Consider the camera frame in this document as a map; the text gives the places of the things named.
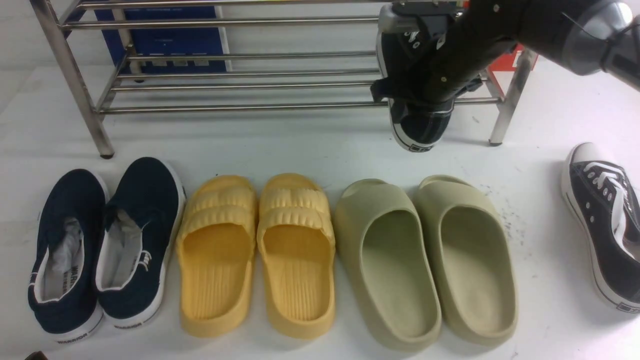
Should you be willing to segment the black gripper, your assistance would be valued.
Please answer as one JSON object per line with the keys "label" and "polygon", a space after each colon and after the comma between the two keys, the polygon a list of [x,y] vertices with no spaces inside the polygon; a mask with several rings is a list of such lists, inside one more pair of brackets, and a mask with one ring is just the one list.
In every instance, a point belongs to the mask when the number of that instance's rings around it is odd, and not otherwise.
{"label": "black gripper", "polygon": [[517,21],[514,0],[471,0],[462,16],[408,69],[374,82],[373,100],[433,106],[454,99],[468,82],[515,47]]}

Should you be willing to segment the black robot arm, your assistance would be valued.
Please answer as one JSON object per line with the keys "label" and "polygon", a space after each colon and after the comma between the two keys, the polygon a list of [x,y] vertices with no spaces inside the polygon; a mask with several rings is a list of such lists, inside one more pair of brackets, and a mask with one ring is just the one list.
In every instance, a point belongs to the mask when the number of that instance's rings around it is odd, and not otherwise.
{"label": "black robot arm", "polygon": [[639,89],[639,18],[621,0],[471,0],[434,45],[371,86],[375,101],[434,106],[502,54],[524,48],[572,72],[599,71]]}

